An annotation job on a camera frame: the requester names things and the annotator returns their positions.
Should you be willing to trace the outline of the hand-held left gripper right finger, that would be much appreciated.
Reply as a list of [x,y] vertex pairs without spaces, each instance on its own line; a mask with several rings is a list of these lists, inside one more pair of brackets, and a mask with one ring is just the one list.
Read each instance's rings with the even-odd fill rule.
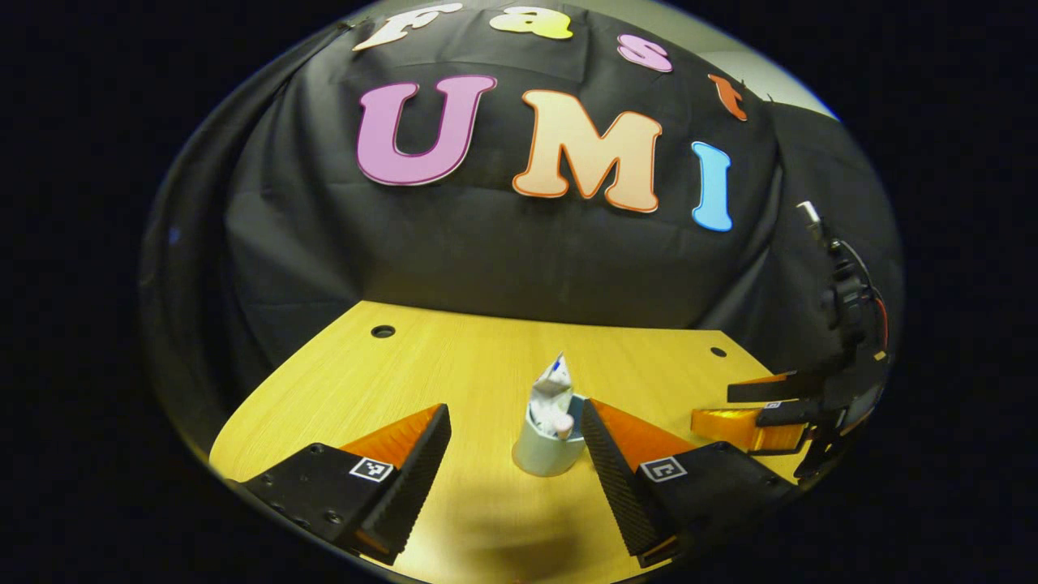
[[800,489],[727,441],[694,446],[589,398],[581,433],[628,554],[681,562],[744,535]]

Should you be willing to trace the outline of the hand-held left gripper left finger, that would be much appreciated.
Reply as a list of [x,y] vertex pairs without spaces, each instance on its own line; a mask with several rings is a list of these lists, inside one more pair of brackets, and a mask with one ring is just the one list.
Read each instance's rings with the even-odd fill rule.
[[393,565],[450,436],[448,404],[434,404],[342,446],[315,441],[233,485],[317,539]]

